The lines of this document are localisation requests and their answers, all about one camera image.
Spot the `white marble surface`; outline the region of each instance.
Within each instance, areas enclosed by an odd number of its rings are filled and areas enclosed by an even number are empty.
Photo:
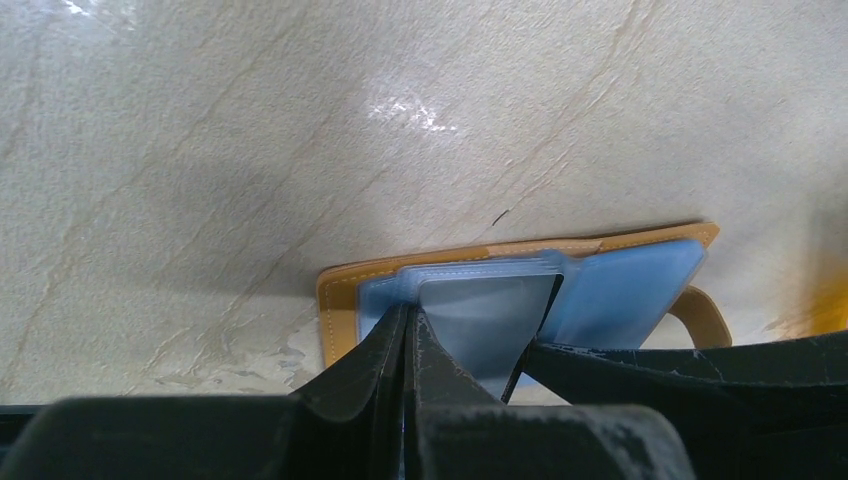
[[[774,338],[846,50],[841,0],[0,0],[0,402],[288,392],[323,267],[697,217]]]

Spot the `card holder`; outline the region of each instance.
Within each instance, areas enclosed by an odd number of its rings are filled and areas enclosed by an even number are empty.
[[[325,364],[332,364],[347,353],[356,345],[362,333],[368,330],[367,325],[357,321],[358,306],[365,305],[363,295],[369,299],[387,298],[392,295],[396,285],[392,285],[391,281],[383,284],[379,282],[388,280],[403,267],[536,255],[543,250],[555,250],[579,259],[603,252],[679,239],[696,240],[706,248],[718,231],[718,226],[713,223],[695,223],[601,238],[549,239],[465,247],[330,268],[319,276],[317,284]],[[366,282],[379,284],[379,288],[375,288],[373,292],[363,292],[358,287]],[[379,303],[371,303],[371,300],[368,302],[368,305]],[[687,287],[678,302],[671,307],[670,313],[677,314],[699,348],[727,346],[731,342],[727,326],[715,304],[698,289]]]
[[[419,305],[439,343],[500,397],[542,324],[556,274],[430,279]]]
[[[389,307],[418,303],[418,292],[427,280],[465,280],[521,275],[556,275],[559,265],[543,258],[501,258],[484,262],[457,262],[401,268],[397,275],[378,277],[358,287],[358,341],[377,324]]]
[[[563,284],[539,338],[587,348],[639,348],[705,257],[699,242],[676,240],[564,258]]]

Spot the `tan leather card holder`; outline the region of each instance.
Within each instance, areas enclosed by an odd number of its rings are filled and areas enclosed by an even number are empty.
[[[694,223],[603,238],[548,239],[463,247],[437,252],[381,258],[332,267],[318,277],[317,297],[324,363],[329,366],[357,343],[356,288],[359,283],[396,273],[407,265],[481,260],[529,255],[540,250],[560,250],[574,257],[678,239],[695,239],[704,248],[718,235],[714,223]],[[706,348],[730,344],[730,334],[715,304],[700,290],[687,288],[670,313],[686,325],[695,346]]]

